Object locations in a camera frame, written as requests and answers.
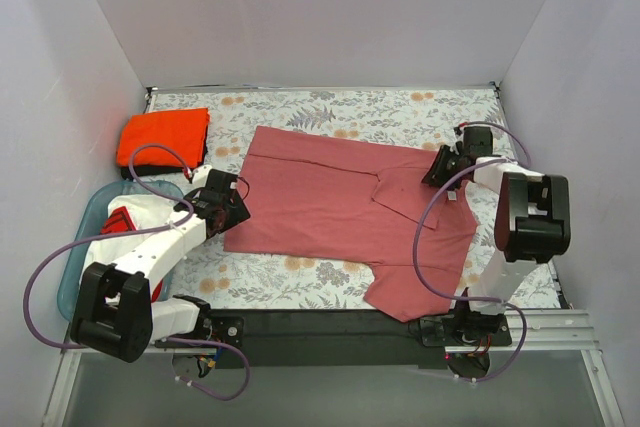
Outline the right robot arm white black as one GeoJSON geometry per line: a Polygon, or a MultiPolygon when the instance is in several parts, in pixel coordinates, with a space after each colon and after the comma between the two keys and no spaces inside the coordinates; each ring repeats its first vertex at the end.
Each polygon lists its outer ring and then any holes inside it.
{"type": "Polygon", "coordinates": [[[418,264],[421,228],[433,206],[446,192],[462,187],[465,180],[498,195],[494,222],[494,253],[478,282],[461,296],[446,294],[422,278],[434,295],[454,302],[448,327],[464,344],[475,344],[503,330],[504,313],[526,276],[538,265],[564,254],[571,239],[568,180],[529,168],[493,152],[492,130],[507,129],[491,122],[463,122],[454,128],[457,142],[442,146],[422,183],[437,189],[418,221],[412,246],[418,264]]]}

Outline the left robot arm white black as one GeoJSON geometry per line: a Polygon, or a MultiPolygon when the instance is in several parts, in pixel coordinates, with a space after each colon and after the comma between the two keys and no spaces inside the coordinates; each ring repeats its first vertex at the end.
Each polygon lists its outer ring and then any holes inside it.
{"type": "Polygon", "coordinates": [[[194,248],[250,217],[247,181],[210,166],[196,169],[192,190],[150,208],[151,225],[140,244],[110,261],[84,269],[71,321],[72,341],[126,362],[147,346],[177,336],[193,347],[212,337],[208,303],[176,296],[155,302],[152,294],[194,248]]]}

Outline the pink t-shirt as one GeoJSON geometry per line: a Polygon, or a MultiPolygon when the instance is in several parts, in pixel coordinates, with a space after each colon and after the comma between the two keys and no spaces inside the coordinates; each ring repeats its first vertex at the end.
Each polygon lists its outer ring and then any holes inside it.
{"type": "Polygon", "coordinates": [[[249,220],[224,236],[228,252],[281,254],[367,265],[365,301],[407,322],[446,313],[476,233],[465,193],[439,198],[412,246],[435,189],[421,183],[432,151],[260,126],[245,156],[249,220]]]}

